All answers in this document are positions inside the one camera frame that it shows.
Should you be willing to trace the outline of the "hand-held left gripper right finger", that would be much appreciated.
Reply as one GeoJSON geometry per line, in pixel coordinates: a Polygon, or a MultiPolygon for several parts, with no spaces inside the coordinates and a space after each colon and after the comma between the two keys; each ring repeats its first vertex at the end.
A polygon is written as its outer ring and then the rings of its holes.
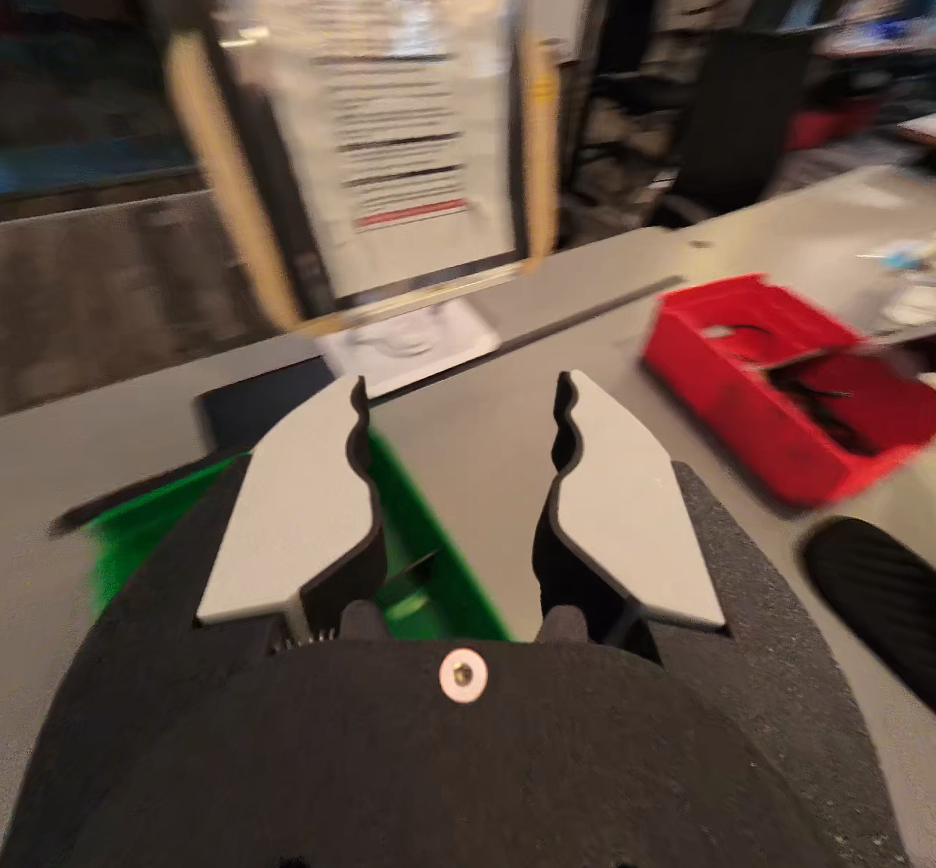
{"type": "Polygon", "coordinates": [[[575,608],[589,630],[617,630],[624,617],[726,630],[663,445],[577,369],[558,376],[553,417],[555,475],[532,547],[542,615],[575,608]]]}

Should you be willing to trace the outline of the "green plastic bin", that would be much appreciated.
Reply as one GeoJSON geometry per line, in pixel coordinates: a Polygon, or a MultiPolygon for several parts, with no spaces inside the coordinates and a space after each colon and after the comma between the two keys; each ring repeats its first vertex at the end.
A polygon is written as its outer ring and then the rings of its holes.
{"type": "MultiPolygon", "coordinates": [[[[388,579],[376,601],[402,640],[510,640],[507,626],[389,441],[369,430],[388,579]]],[[[93,611],[99,616],[173,527],[208,495],[243,445],[80,504],[53,519],[53,538],[82,532],[96,547],[93,611]]]]}

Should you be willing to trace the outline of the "red plastic crate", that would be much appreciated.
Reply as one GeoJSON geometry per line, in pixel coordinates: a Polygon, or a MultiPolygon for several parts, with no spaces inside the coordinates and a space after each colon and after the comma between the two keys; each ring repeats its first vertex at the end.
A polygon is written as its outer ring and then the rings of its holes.
{"type": "Polygon", "coordinates": [[[849,99],[830,107],[804,108],[791,120],[783,150],[818,149],[825,144],[869,131],[876,123],[882,100],[849,99]]]}

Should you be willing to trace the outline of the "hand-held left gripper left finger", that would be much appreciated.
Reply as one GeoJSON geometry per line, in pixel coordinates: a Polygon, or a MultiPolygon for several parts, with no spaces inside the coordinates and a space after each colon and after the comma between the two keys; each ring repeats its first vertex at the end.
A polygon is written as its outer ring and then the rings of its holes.
{"type": "Polygon", "coordinates": [[[370,476],[365,379],[345,375],[253,447],[195,618],[287,628],[383,628],[388,557],[370,476]]]}

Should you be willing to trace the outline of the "blue white card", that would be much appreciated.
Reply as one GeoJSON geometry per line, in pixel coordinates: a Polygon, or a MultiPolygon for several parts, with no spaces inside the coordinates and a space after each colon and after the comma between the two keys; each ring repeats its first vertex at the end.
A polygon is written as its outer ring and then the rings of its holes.
{"type": "Polygon", "coordinates": [[[873,260],[887,272],[895,274],[933,274],[935,272],[935,239],[895,242],[873,260]]]}

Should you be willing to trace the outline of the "wood-edged instruction board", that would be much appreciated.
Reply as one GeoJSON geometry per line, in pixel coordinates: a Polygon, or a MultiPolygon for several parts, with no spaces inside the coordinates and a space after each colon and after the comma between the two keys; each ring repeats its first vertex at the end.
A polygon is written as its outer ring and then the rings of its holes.
{"type": "Polygon", "coordinates": [[[177,0],[170,100],[265,319],[314,336],[554,247],[557,70],[527,0],[177,0]]]}

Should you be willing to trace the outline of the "black office chair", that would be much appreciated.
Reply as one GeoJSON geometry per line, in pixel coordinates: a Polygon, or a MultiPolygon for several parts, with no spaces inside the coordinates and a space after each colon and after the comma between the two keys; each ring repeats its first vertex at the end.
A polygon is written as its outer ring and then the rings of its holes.
{"type": "Polygon", "coordinates": [[[682,132],[678,171],[647,225],[684,228],[757,202],[780,163],[817,38],[811,28],[715,34],[682,132]]]}

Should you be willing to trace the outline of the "black desk pad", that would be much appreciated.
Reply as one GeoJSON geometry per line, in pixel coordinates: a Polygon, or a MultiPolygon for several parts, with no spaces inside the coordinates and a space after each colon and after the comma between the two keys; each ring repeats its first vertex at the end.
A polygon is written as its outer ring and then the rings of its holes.
{"type": "Polygon", "coordinates": [[[334,381],[321,356],[275,368],[198,396],[198,425],[213,453],[249,448],[334,381]]]}

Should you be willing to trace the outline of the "red plastic bin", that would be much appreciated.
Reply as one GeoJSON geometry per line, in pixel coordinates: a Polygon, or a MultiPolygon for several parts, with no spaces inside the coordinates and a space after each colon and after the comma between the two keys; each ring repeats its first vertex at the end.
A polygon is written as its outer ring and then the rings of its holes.
{"type": "Polygon", "coordinates": [[[934,389],[871,345],[751,274],[660,296],[642,362],[763,492],[815,511],[934,445],[934,389]]]}

